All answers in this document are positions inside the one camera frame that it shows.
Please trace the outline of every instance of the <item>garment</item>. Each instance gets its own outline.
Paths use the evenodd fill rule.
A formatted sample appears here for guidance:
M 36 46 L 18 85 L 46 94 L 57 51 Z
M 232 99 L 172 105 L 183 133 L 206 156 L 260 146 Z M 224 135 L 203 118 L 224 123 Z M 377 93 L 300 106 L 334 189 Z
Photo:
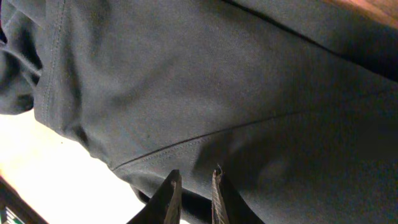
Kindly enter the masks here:
M 34 99 L 38 121 L 144 200 L 179 169 L 182 218 L 209 223 L 220 165 L 265 223 L 398 220 L 398 31 L 315 0 L 1 13 L 2 112 Z

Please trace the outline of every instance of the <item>clothing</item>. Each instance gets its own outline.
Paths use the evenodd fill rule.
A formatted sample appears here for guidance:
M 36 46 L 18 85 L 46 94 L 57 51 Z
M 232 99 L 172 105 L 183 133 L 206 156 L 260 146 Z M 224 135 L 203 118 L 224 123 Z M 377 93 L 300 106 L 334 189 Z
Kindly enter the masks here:
M 3 0 L 1 13 L 1 111 L 34 99 L 38 121 L 142 198 L 179 169 L 182 218 L 209 223 L 221 165 L 265 223 L 398 220 L 398 31 L 314 0 Z

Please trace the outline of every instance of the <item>dark gray fabric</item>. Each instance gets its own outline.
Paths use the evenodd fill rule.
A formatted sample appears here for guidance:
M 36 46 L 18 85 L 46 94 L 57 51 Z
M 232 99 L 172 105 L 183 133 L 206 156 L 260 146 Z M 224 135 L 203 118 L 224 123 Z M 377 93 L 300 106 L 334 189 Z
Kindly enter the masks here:
M 266 223 L 396 222 L 397 31 L 281 2 L 12 1 L 2 52 L 36 118 L 141 195 L 180 169 L 192 223 L 217 164 Z

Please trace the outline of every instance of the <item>gray cloth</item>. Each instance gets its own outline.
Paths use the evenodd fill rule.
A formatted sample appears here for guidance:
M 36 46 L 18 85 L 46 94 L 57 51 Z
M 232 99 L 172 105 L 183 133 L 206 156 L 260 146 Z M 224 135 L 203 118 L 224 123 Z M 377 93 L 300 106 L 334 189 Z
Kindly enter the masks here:
M 179 169 L 208 223 L 219 164 L 265 223 L 398 221 L 398 31 L 315 0 L 2 6 L 1 112 L 34 99 L 142 198 Z

